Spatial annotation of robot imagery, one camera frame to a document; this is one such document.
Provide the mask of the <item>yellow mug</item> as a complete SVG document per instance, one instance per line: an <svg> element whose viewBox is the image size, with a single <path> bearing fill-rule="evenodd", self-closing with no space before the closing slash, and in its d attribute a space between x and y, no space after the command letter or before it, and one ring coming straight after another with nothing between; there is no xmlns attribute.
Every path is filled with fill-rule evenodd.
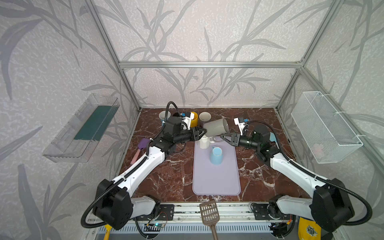
<svg viewBox="0 0 384 240"><path fill-rule="evenodd" d="M194 128L194 127L198 126L199 116L195 112L191 112L191 114L193 115L193 117L191 118L191 125L190 125L190 127Z"/></svg>

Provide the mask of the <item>white faceted mug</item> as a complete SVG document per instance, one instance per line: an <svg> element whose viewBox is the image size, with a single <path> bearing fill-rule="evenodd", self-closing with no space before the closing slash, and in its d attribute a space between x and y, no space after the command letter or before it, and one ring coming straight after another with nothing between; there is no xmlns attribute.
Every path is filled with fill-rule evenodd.
<svg viewBox="0 0 384 240"><path fill-rule="evenodd" d="M210 146L210 138L204 135L200 140L199 140L199 147L200 149L208 149Z"/></svg>

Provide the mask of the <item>grey mug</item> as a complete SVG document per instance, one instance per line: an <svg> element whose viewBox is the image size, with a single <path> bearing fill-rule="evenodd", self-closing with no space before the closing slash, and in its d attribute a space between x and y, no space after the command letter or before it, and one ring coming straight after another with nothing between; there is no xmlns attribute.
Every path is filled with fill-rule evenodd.
<svg viewBox="0 0 384 240"><path fill-rule="evenodd" d="M225 118L205 123L203 128L207 130L203 137L208 138L211 143L223 142L222 139L216 140L216 137L229 132L229 125Z"/></svg>

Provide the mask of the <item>purple mug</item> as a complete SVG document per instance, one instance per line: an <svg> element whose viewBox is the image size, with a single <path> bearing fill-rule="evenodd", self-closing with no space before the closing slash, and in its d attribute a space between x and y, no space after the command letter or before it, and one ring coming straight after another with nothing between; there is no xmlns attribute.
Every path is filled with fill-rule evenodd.
<svg viewBox="0 0 384 240"><path fill-rule="evenodd" d="M212 119L212 115L209 112L201 112L199 114L199 125L203 127L205 123Z"/></svg>

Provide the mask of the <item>light blue mug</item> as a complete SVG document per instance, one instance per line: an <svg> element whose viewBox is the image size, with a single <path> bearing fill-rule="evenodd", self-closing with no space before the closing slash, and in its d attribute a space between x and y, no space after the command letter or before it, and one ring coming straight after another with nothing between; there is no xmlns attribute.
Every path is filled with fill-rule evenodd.
<svg viewBox="0 0 384 240"><path fill-rule="evenodd" d="M223 162L223 150L220 147L212 147L210 162L213 165L220 165Z"/></svg>

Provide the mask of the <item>teal patterned mug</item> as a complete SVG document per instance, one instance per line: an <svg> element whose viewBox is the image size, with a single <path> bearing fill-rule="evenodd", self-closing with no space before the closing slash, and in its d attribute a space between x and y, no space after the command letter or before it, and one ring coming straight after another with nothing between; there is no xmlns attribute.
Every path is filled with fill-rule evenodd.
<svg viewBox="0 0 384 240"><path fill-rule="evenodd" d="M168 119L171 116L172 116L172 113L166 110L159 113L159 119L161 120L162 124L166 121L166 119Z"/></svg>

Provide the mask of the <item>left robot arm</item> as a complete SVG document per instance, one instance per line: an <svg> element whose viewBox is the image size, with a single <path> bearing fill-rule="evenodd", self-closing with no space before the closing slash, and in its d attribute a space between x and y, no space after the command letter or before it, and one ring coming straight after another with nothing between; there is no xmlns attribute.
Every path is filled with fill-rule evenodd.
<svg viewBox="0 0 384 240"><path fill-rule="evenodd" d="M160 132L150 140L146 152L125 172L98 185L95 200L83 213L80 223L85 229L109 225L120 230L140 216L156 216L160 202L153 197L134 198L143 180L169 155L178 144L199 141L207 130L191 127L191 114L166 117Z"/></svg>

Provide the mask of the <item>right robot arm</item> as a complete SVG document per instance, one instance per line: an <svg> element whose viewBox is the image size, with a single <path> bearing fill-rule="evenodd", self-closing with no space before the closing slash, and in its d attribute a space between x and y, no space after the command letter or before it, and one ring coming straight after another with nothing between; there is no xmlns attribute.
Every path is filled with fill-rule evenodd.
<svg viewBox="0 0 384 240"><path fill-rule="evenodd" d="M247 135L250 124L256 126L251 136ZM282 173L300 186L308 199L280 195L272 204L287 215L299 216L314 221L323 230L333 232L340 226L358 226L367 223L373 216L373 209L360 195L347 189L343 182L326 179L289 159L279 138L271 142L274 129L263 121L241 123L240 133L224 133L220 137L234 147L254 150L265 165Z"/></svg>

